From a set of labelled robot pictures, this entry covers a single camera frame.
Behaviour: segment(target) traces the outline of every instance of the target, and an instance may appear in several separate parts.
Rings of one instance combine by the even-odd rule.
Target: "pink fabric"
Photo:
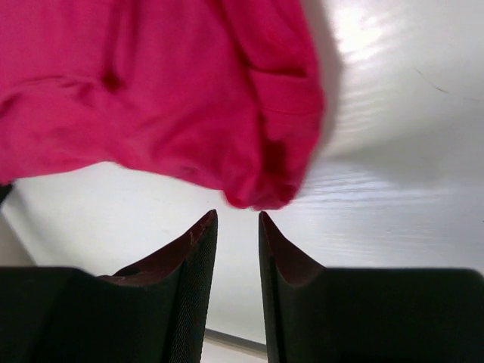
[[[320,130],[299,0],[0,1],[0,183],[101,161],[279,208]]]

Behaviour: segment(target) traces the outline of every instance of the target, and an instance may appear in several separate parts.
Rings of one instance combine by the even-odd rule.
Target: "red cloth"
[[[0,183],[112,161],[279,208],[319,135],[299,0],[0,1]]]

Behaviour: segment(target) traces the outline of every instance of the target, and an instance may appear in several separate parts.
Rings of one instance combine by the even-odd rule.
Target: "crumpled red cloth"
[[[0,1],[0,183],[101,161],[280,208],[323,97],[299,0]]]

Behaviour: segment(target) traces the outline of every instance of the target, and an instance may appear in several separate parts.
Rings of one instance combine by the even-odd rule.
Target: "red towel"
[[[0,49],[2,184],[112,161],[280,208],[318,140],[299,0],[2,0]]]

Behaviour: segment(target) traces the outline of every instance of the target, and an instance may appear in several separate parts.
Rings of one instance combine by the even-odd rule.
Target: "red shirt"
[[[0,183],[112,161],[279,208],[320,131],[299,0],[0,1]]]

